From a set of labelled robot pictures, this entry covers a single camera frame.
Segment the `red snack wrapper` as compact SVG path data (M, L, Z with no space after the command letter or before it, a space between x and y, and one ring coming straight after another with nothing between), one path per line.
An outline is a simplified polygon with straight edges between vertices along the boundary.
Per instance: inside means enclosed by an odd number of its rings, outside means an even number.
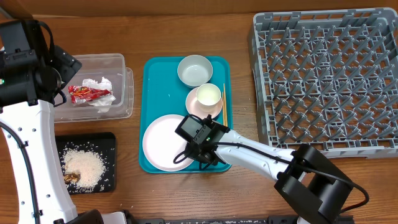
M73 104L83 104L111 95L109 90L99 90L86 86L69 86L68 92Z

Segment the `white-green bowl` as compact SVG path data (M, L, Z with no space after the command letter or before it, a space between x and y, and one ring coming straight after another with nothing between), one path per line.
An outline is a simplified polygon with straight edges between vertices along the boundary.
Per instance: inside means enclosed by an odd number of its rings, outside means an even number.
M189 55L178 64L177 75L184 85L196 88L210 81L213 75L213 66L202 55Z

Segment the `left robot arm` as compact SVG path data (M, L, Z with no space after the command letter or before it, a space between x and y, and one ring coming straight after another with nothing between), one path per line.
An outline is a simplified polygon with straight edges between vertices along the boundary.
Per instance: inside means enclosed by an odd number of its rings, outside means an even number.
M54 107L39 100L5 106L6 138L19 199L19 223L127 223L124 212L77 213L67 191L54 133Z

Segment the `white cup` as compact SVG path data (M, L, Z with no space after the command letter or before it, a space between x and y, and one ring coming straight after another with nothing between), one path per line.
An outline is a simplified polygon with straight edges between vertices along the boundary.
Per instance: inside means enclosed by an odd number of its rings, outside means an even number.
M198 87L196 98L203 111L211 111L221 100L221 91L216 85L206 83Z

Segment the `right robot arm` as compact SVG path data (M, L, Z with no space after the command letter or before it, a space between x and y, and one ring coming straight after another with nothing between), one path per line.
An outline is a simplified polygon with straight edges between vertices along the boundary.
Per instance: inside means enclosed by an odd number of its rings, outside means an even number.
M332 161L307 144L297 150L270 147L218 124L183 125L181 135L198 162L242 166L273 180L299 223L333 223L353 189Z

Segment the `white tissue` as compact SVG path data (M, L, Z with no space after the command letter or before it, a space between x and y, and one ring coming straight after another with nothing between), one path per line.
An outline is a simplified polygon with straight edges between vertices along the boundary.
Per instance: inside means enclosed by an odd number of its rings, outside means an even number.
M116 100L116 97L113 95L113 85L111 81L105 77L102 77L100 82L91 78L86 78L82 81L82 85L94 90L97 94L97 97L89 101L88 104L94 106L98 110L98 113L108 112L110 106Z

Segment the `large pink plate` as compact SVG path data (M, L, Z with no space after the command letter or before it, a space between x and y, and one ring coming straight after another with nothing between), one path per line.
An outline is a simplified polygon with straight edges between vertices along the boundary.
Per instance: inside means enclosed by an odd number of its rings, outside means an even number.
M174 159L185 150L186 140L176 132L177 126L184 119L177 114L168 114L155 119L145 130L142 148L145 158L156 169L176 172L192 164L192 159L175 164Z

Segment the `small pink saucer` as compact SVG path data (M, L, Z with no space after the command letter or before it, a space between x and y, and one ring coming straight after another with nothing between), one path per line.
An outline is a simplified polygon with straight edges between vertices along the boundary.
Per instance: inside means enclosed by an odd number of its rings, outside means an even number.
M217 104L211 111L209 112L203 111L196 97L197 90L198 87L194 88L189 92L189 94L186 97L185 106L188 113L194 114L200 118L206 118L210 114L212 119L216 119L217 116L221 113L221 110L223 108L223 100L220 99L220 101L217 102Z

